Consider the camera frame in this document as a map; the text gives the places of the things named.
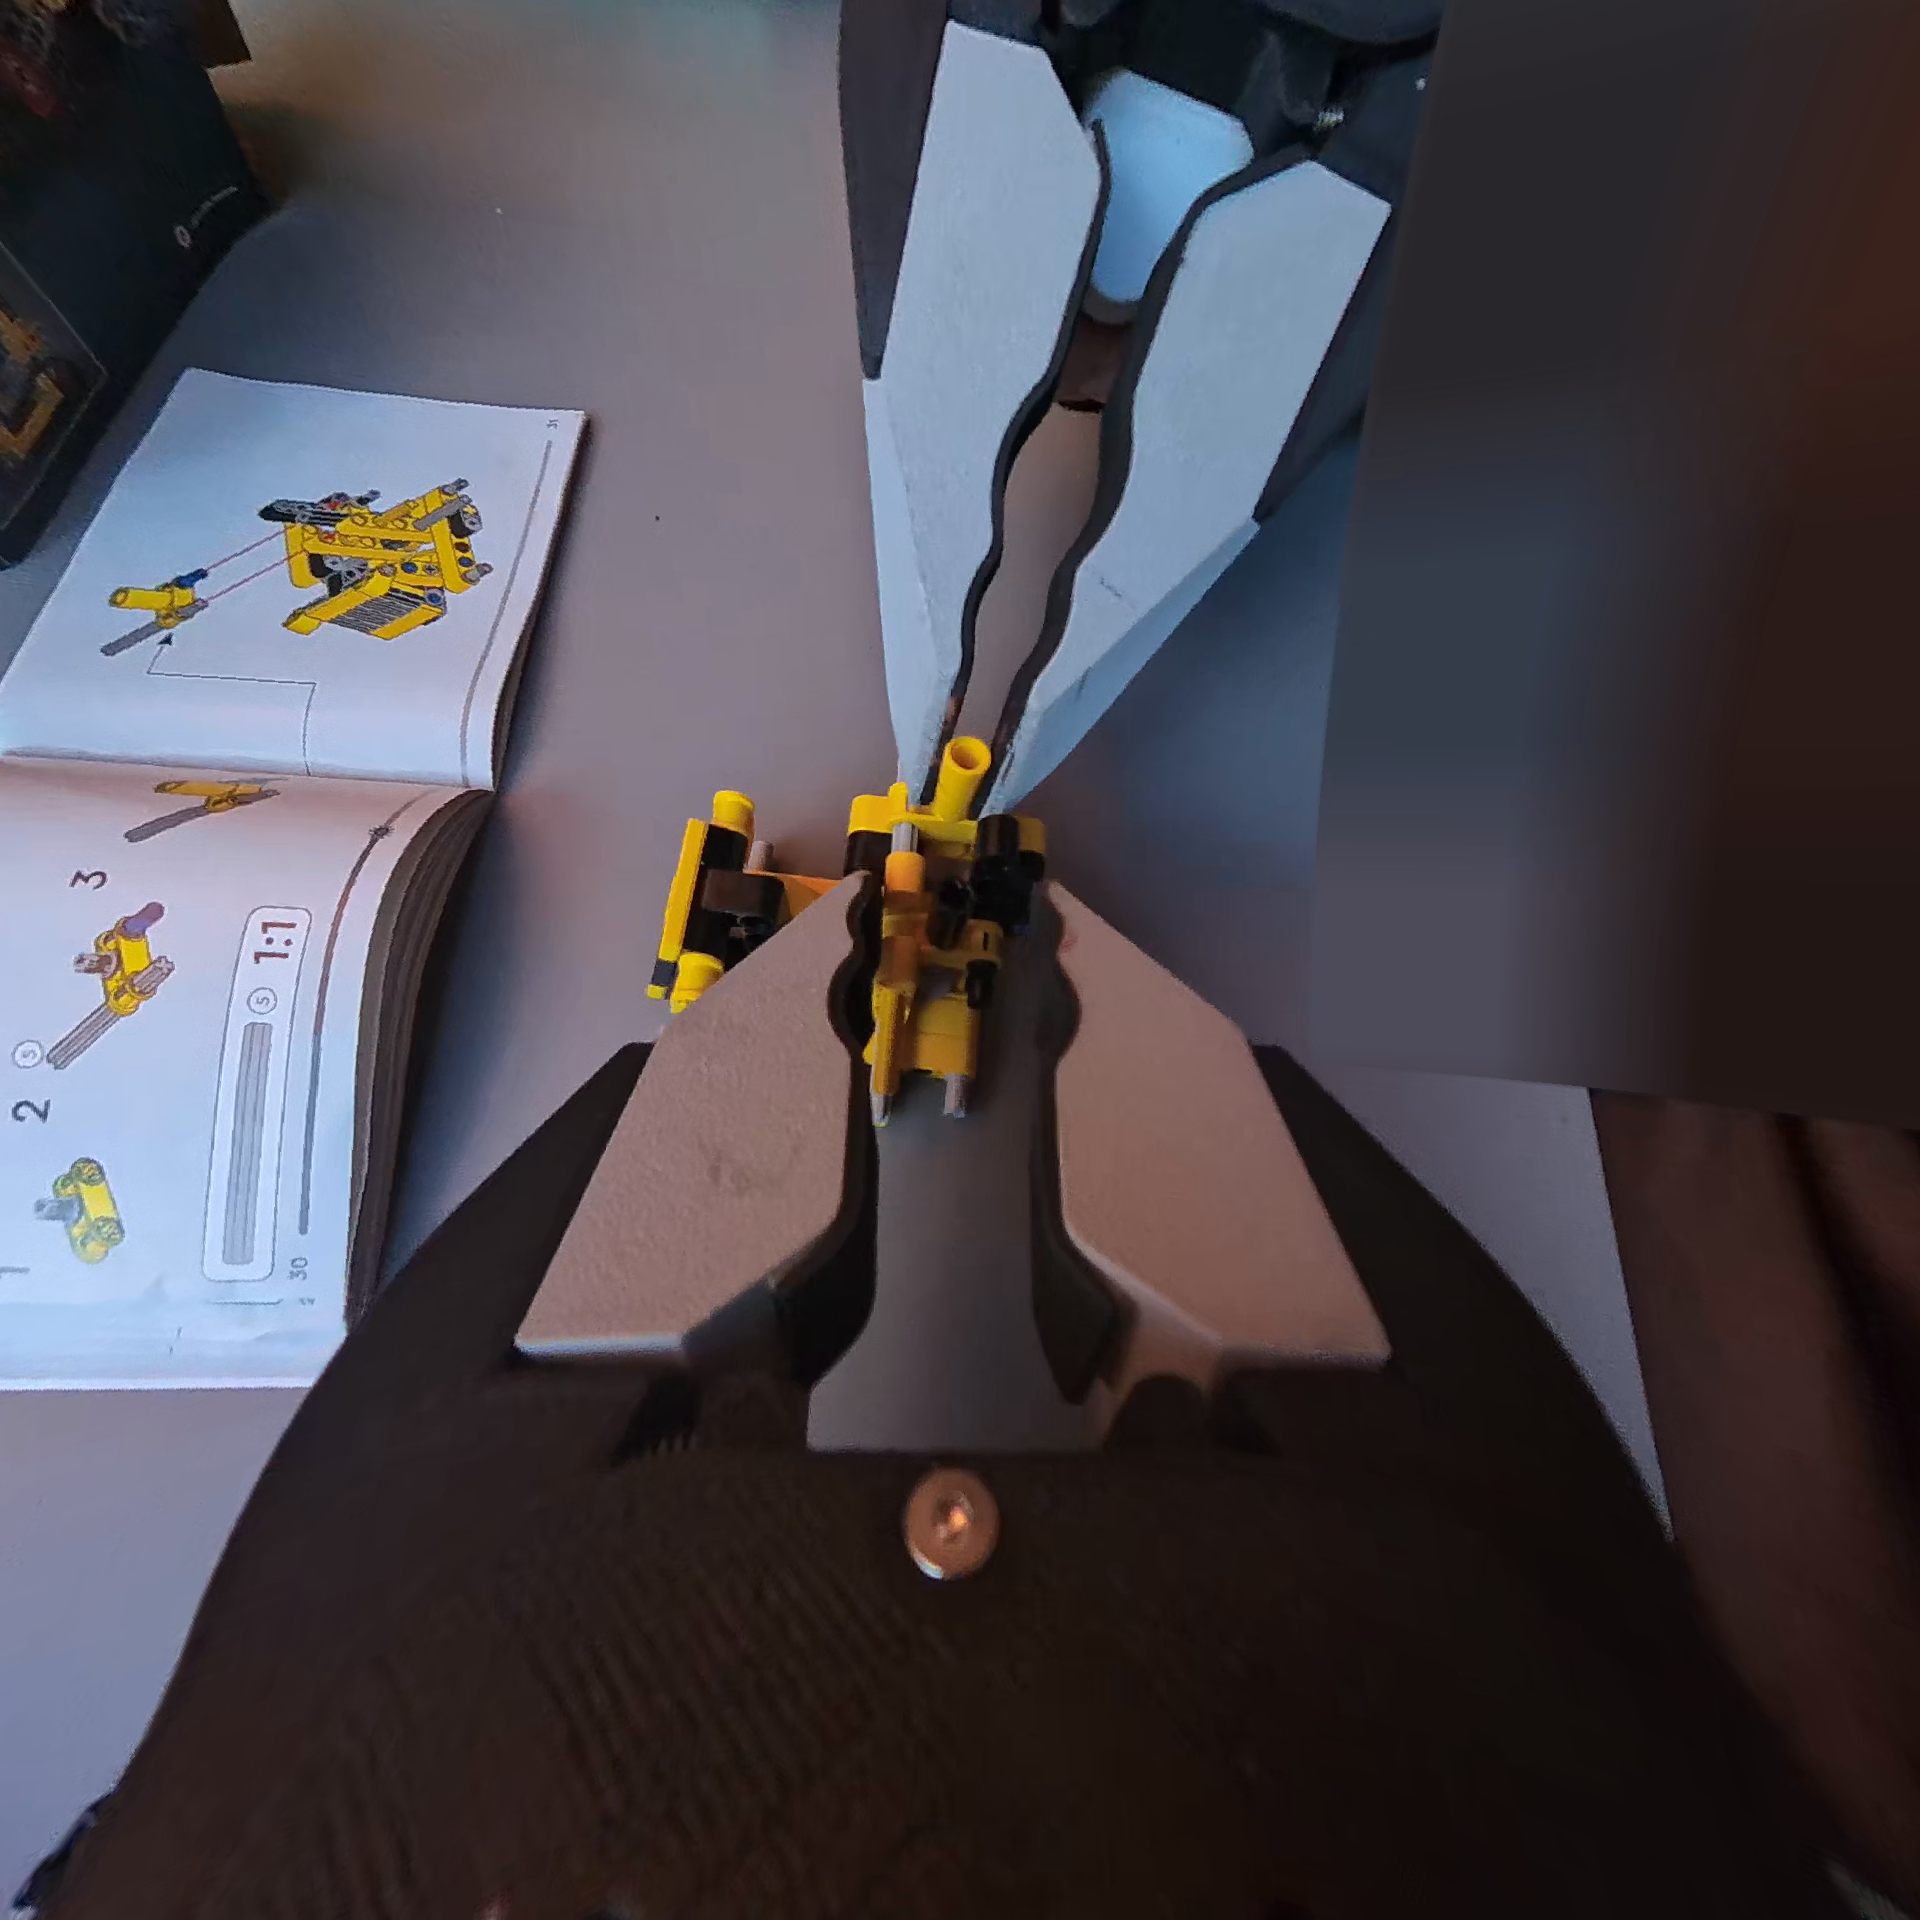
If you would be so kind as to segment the small yellow lego assembly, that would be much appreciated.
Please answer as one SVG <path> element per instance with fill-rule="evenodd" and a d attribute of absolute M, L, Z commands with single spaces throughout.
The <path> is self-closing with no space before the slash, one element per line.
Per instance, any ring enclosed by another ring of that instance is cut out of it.
<path fill-rule="evenodd" d="M 871 1032 L 862 1053 L 869 1106 L 885 1125 L 911 1076 L 936 1081 L 947 1118 L 964 1118 L 978 1076 L 1005 948 L 1029 925 L 1045 879 L 1045 824 L 973 816 L 992 768 L 977 738 L 950 740 L 933 798 L 904 784 L 852 803 L 846 872 L 874 875 Z"/>

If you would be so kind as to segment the yellow black lego model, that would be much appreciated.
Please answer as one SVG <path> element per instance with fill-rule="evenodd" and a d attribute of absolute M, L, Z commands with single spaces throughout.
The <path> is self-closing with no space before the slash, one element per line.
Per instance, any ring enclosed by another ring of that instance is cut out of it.
<path fill-rule="evenodd" d="M 709 819 L 684 823 L 647 997 L 684 1013 L 832 886 L 830 875 L 779 872 L 753 800 L 716 791 Z"/>

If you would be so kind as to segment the lego instruction booklet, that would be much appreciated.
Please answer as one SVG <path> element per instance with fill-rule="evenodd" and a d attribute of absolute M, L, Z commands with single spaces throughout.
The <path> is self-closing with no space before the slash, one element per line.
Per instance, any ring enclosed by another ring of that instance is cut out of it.
<path fill-rule="evenodd" d="M 317 1381 L 584 418 L 183 372 L 2 691 L 2 1386 Z"/>

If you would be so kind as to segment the black lego box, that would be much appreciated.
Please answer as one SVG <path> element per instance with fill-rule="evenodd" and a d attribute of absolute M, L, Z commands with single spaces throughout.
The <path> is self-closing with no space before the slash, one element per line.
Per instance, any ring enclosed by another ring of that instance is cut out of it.
<path fill-rule="evenodd" d="M 209 71 L 227 3 L 2 6 L 2 564 L 269 212 Z"/>

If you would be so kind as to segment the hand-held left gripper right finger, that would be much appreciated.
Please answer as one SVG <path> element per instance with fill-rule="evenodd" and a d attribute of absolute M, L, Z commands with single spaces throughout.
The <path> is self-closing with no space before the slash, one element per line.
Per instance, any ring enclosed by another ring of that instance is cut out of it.
<path fill-rule="evenodd" d="M 1068 1402 L 1390 1359 L 1244 1034 L 1066 888 L 1038 1020 L 1031 1296 Z"/>

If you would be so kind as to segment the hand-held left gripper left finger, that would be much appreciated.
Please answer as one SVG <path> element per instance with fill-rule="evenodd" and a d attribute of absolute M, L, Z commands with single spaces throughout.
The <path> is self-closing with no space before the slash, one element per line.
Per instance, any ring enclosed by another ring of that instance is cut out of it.
<path fill-rule="evenodd" d="M 674 1016 L 515 1351 L 765 1370 L 799 1391 L 874 1308 L 874 1131 L 846 1006 L 871 875 L 845 875 Z"/>

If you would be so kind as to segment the person's brown clothed torso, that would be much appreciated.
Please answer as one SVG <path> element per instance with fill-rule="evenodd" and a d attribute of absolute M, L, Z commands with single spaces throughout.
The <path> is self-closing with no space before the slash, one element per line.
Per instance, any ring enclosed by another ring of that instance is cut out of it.
<path fill-rule="evenodd" d="M 1918 1139 L 1594 1092 L 1702 1611 L 1849 1870 L 1918 1900 Z"/>

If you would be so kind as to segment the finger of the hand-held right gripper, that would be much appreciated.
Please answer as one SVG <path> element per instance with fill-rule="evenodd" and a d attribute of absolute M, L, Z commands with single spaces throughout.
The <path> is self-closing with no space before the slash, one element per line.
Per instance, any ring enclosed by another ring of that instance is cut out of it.
<path fill-rule="evenodd" d="M 1256 508 L 1388 205 L 1295 161 L 1207 191 L 1154 274 L 1101 416 L 1096 490 L 994 735 L 1012 810 L 1256 538 Z"/>
<path fill-rule="evenodd" d="M 1109 184 L 1038 45 L 862 22 L 862 409 L 908 787 L 933 786 L 955 731 L 1006 481 L 1066 367 Z"/>

